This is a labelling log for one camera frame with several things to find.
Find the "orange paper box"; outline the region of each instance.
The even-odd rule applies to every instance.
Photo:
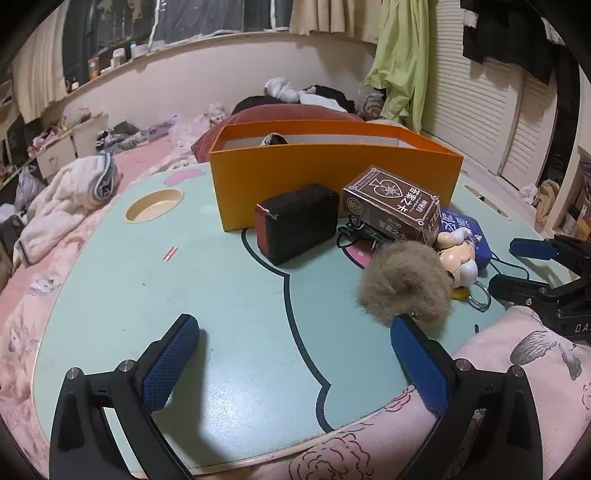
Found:
[[[270,133],[288,145],[260,146]],[[324,120],[228,125],[209,158],[226,232],[253,227],[255,206],[267,198],[310,183],[341,193],[372,165],[433,192],[448,207],[463,161],[405,128]]]

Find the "red pillow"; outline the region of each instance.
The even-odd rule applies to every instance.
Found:
[[[268,122],[273,120],[344,120],[362,122],[358,116],[351,113],[337,112],[323,106],[300,105],[299,103],[286,103],[285,105],[259,105],[243,110],[224,120],[204,134],[191,147],[193,155],[199,163],[209,161],[208,155],[220,130],[226,125],[247,124],[250,122]]]

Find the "blue pouch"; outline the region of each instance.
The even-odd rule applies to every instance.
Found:
[[[481,272],[491,262],[492,254],[480,225],[478,225],[478,222],[474,218],[468,217],[468,215],[452,212],[446,208],[441,209],[440,233],[453,232],[463,226],[472,231],[470,240],[476,246],[476,265],[478,266],[478,271]]]

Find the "black box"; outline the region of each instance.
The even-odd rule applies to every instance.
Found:
[[[280,265],[333,238],[339,194],[317,184],[264,200],[255,208],[256,241],[271,263]]]

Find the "light blue table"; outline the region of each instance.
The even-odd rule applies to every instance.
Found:
[[[169,405],[154,418],[189,468],[288,449],[365,417],[407,386],[388,330],[355,303],[361,270],[335,242],[273,268],[260,255],[253,230],[222,231],[209,165],[198,168],[201,176],[176,187],[183,201],[151,222],[128,224],[125,211],[164,188],[169,174],[131,187],[80,254],[34,372],[35,408],[48,438],[69,368],[91,374],[136,359],[181,313],[197,317],[200,344]],[[535,232],[503,219],[464,184],[471,183],[462,176],[452,209],[476,218],[492,250],[518,262],[507,250],[510,240],[537,238]],[[172,247],[177,253],[163,261]],[[535,280],[569,280],[550,262],[527,267]],[[489,267],[481,280],[486,284],[493,275]],[[475,325],[482,330],[504,311],[496,301],[486,313],[464,302],[453,307],[438,337],[449,352],[475,334]],[[140,472],[110,410],[108,418],[130,470]]]

